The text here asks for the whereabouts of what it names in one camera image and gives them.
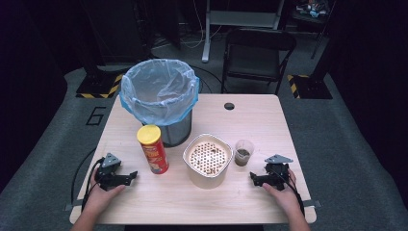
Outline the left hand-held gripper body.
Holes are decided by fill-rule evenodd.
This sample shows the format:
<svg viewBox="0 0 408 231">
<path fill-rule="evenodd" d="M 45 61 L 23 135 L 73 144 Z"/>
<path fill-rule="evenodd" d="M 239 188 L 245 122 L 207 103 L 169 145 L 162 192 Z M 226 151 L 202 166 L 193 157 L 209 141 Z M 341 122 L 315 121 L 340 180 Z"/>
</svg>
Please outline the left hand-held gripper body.
<svg viewBox="0 0 408 231">
<path fill-rule="evenodd" d="M 114 180 L 125 178 L 125 175 L 116 174 L 120 164 L 121 161 L 112 153 L 108 153 L 102 161 L 102 164 L 95 173 L 94 180 L 103 190 L 112 189 L 111 184 Z"/>
</svg>

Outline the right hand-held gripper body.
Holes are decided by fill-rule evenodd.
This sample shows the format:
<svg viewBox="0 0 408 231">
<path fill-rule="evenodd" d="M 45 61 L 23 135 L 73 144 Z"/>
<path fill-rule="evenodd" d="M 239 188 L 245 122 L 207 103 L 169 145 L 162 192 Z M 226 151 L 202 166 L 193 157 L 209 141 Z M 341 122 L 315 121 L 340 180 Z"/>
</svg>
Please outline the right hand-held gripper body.
<svg viewBox="0 0 408 231">
<path fill-rule="evenodd" d="M 289 163 L 293 160 L 279 154 L 265 159 L 267 178 L 265 183 L 275 187 L 278 191 L 284 190 L 284 185 L 289 183 Z"/>
</svg>

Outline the brown wet tea leaves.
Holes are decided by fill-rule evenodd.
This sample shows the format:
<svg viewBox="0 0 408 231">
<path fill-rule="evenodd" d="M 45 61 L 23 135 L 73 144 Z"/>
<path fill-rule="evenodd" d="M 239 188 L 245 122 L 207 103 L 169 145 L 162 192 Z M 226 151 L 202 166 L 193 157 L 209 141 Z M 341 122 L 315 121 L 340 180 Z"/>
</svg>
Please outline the brown wet tea leaves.
<svg viewBox="0 0 408 231">
<path fill-rule="evenodd" d="M 243 167 L 248 163 L 250 152 L 246 149 L 237 149 L 235 154 L 235 162 L 238 166 Z"/>
</svg>

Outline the clear plastic cup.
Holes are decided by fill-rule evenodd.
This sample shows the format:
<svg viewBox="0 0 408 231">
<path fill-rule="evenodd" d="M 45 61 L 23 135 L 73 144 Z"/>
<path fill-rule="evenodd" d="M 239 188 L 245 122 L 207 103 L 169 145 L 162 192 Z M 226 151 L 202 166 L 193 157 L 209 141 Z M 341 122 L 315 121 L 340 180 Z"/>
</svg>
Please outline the clear plastic cup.
<svg viewBox="0 0 408 231">
<path fill-rule="evenodd" d="M 246 166 L 253 152 L 254 144 L 251 141 L 237 141 L 235 145 L 235 163 L 240 167 Z"/>
</svg>

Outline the red chip can yellow lid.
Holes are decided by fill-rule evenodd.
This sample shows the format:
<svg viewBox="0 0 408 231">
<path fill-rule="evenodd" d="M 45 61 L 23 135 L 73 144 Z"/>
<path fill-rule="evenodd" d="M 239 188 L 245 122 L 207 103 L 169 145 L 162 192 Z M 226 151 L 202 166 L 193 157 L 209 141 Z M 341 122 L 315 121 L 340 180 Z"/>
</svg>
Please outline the red chip can yellow lid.
<svg viewBox="0 0 408 231">
<path fill-rule="evenodd" d="M 163 174 L 168 170 L 166 151 L 162 142 L 162 133 L 156 125 L 144 125 L 137 132 L 147 163 L 154 174 Z"/>
</svg>

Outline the beige container with perforated strainer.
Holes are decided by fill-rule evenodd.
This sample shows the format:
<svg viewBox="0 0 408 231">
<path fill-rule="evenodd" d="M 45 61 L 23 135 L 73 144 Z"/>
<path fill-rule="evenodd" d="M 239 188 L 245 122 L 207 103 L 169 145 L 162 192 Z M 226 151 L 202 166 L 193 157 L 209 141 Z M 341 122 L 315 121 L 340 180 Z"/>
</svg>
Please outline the beige container with perforated strainer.
<svg viewBox="0 0 408 231">
<path fill-rule="evenodd" d="M 211 134 L 193 139 L 183 153 L 192 183 L 205 190 L 214 189 L 223 182 L 232 159 L 232 147 Z"/>
</svg>

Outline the black mesh trash bin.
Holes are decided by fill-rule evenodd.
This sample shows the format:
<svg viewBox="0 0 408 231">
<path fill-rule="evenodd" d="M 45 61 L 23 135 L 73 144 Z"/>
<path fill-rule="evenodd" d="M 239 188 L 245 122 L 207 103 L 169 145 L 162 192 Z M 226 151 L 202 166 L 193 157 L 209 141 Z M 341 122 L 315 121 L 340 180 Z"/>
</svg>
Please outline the black mesh trash bin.
<svg viewBox="0 0 408 231">
<path fill-rule="evenodd" d="M 175 112 L 150 113 L 141 120 L 137 139 L 143 144 L 160 141 L 165 147 L 183 143 L 191 133 L 192 109 Z"/>
</svg>

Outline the blue plastic bin bag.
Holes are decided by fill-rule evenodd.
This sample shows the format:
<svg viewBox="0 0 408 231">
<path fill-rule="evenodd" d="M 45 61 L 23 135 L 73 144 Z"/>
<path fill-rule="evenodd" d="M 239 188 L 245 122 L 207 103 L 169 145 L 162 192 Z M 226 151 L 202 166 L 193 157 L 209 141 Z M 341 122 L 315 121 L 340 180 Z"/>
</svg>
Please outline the blue plastic bin bag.
<svg viewBox="0 0 408 231">
<path fill-rule="evenodd" d="M 183 120 L 198 101 L 200 80 L 179 60 L 152 59 L 122 77 L 122 107 L 144 124 L 167 126 Z"/>
</svg>

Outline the person's left hand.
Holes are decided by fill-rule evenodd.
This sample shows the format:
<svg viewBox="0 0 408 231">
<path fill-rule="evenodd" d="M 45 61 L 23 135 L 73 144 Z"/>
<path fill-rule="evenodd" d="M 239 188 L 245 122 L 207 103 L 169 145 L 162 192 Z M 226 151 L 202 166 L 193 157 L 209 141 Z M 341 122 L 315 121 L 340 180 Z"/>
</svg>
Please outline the person's left hand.
<svg viewBox="0 0 408 231">
<path fill-rule="evenodd" d="M 110 205 L 115 197 L 125 190 L 124 185 L 119 185 L 109 191 L 100 188 L 94 179 L 91 179 L 91 191 L 89 192 L 88 201 L 83 210 L 83 214 L 97 218 Z"/>
</svg>

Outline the person's right hand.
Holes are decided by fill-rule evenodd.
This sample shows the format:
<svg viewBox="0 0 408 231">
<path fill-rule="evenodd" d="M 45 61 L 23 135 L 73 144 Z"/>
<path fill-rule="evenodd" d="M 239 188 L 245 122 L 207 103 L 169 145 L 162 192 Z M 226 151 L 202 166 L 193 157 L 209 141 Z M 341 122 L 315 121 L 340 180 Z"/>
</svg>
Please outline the person's right hand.
<svg viewBox="0 0 408 231">
<path fill-rule="evenodd" d="M 282 191 L 276 190 L 267 183 L 264 183 L 262 187 L 274 197 L 277 205 L 284 211 L 288 218 L 303 218 L 304 215 L 300 209 L 296 193 L 293 191 L 296 178 L 291 170 L 289 170 L 289 176 L 289 185 Z"/>
</svg>

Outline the black folding chair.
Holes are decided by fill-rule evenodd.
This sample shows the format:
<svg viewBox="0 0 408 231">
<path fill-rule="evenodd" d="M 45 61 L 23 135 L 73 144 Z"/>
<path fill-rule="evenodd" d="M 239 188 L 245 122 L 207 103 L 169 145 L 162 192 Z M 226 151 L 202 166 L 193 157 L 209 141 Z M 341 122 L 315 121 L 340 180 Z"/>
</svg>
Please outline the black folding chair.
<svg viewBox="0 0 408 231">
<path fill-rule="evenodd" d="M 229 77 L 276 83 L 280 90 L 296 39 L 285 31 L 267 28 L 236 28 L 225 39 L 221 92 Z"/>
</svg>

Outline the cluttered dark table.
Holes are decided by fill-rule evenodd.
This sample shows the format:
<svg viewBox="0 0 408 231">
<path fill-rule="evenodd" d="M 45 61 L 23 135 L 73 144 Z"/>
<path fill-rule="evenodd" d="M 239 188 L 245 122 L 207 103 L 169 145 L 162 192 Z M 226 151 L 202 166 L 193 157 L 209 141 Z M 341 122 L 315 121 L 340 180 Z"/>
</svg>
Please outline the cluttered dark table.
<svg viewBox="0 0 408 231">
<path fill-rule="evenodd" d="M 319 18 L 328 16 L 331 13 L 331 7 L 328 0 L 297 0 L 294 13 Z"/>
</svg>

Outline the white desk frame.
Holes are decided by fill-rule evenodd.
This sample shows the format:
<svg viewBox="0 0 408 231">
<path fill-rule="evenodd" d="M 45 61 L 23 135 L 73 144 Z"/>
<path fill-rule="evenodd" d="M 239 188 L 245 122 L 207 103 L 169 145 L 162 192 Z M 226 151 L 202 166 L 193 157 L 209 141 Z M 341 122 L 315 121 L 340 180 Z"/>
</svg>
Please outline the white desk frame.
<svg viewBox="0 0 408 231">
<path fill-rule="evenodd" d="M 209 61 L 211 48 L 210 27 L 212 25 L 264 27 L 277 30 L 285 0 L 277 0 L 277 2 L 278 7 L 275 12 L 256 13 L 213 11 L 211 9 L 211 0 L 206 0 L 205 41 L 201 61 L 204 64 Z"/>
</svg>

